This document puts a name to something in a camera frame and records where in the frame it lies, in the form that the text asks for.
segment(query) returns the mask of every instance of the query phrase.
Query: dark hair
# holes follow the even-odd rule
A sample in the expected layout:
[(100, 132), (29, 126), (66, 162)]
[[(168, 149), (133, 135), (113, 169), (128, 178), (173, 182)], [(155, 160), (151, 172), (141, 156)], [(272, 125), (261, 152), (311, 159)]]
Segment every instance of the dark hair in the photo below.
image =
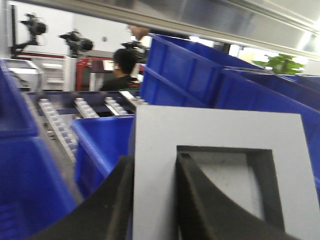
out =
[(114, 53), (113, 60), (115, 64), (119, 64), (124, 74), (131, 74), (138, 61), (136, 55), (131, 50), (124, 48), (118, 49)]

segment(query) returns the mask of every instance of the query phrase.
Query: metal rail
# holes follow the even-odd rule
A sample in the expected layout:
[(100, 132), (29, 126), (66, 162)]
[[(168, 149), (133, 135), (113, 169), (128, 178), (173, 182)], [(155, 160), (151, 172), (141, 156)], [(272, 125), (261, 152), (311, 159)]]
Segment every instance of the metal rail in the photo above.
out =
[(77, 140), (71, 134), (59, 113), (48, 99), (40, 99), (39, 106), (51, 125), (52, 130), (66, 151), (68, 157), (73, 163), (75, 163), (75, 154), (78, 147)]
[(85, 119), (99, 118), (99, 115), (91, 106), (81, 97), (74, 100), (75, 107)]
[[(304, 20), (306, 16), (297, 17), (298, 12), (291, 14), (297, 7), (279, 12), (253, 0), (176, 0), (163, 4), (156, 0), (19, 1), (151, 29), (189, 36), (196, 34), (214, 41), (320, 59), (317, 23)], [(308, 17), (319, 16), (317, 1), (306, 0), (299, 4), (302, 9), (309, 6)]]
[(138, 105), (148, 104), (143, 98), (141, 98), (140, 96), (135, 97), (129, 91), (120, 91), (120, 94), (124, 96), (124, 98), (134, 107), (137, 107)]
[(112, 114), (115, 116), (128, 114), (128, 112), (122, 106), (120, 106), (120, 104), (117, 103), (116, 100), (114, 100), (110, 96), (107, 96), (105, 98), (105, 105), (112, 112)]

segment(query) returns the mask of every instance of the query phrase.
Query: blue storage crate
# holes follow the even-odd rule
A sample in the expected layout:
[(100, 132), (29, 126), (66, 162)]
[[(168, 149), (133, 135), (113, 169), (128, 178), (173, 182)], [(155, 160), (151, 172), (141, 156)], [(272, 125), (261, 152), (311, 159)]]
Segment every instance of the blue storage crate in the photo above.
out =
[(320, 180), (320, 112), (225, 69), (215, 108), (300, 114), (314, 176)]
[(36, 122), (5, 61), (0, 59), (0, 139), (36, 136)]
[(311, 75), (287, 75), (286, 77), (295, 80), (306, 87), (320, 92), (320, 76)]
[[(219, 89), (221, 70), (225, 66), (262, 70), (197, 42), (156, 34), (151, 36), (146, 68), (149, 74), (144, 75), (140, 88), (141, 97), (149, 103), (166, 105), (166, 99), (170, 99), (168, 105), (178, 101), (175, 106), (189, 107), (189, 96), (192, 96), (202, 105), (212, 106)], [(171, 85), (158, 85), (160, 80), (152, 76), (154, 74), (150, 74), (150, 70), (167, 79)], [(201, 107), (195, 106), (193, 99), (191, 101), (192, 107)]]
[(128, 154), (134, 115), (78, 119), (73, 130), (78, 135), (75, 181), (84, 197), (93, 193)]
[(39, 138), (0, 140), (0, 239), (22, 240), (76, 207)]
[(237, 73), (299, 103), (320, 110), (320, 92), (300, 84), (299, 81), (269, 73), (251, 73), (247, 71), (237, 71)]

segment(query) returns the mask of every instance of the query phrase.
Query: black shirt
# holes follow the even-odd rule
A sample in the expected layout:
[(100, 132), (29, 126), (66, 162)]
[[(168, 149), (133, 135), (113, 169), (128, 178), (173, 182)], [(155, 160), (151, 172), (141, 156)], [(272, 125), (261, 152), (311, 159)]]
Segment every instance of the black shirt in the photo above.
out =
[(134, 81), (137, 81), (137, 79), (129, 75), (118, 77), (118, 78), (106, 81), (101, 87), (100, 91), (119, 91), (119, 90), (131, 89), (131, 88), (139, 88), (140, 84), (135, 83)]

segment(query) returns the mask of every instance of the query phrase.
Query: square cutout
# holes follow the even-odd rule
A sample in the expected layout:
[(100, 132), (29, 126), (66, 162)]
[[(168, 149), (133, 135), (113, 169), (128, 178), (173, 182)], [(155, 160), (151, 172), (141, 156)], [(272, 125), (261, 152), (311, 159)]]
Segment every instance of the square cutout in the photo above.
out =
[(135, 136), (134, 240), (178, 237), (177, 146), (271, 150), (285, 232), (320, 239), (319, 203), (300, 115), (140, 105)]
[(224, 194), (249, 213), (285, 230), (272, 150), (177, 146)]

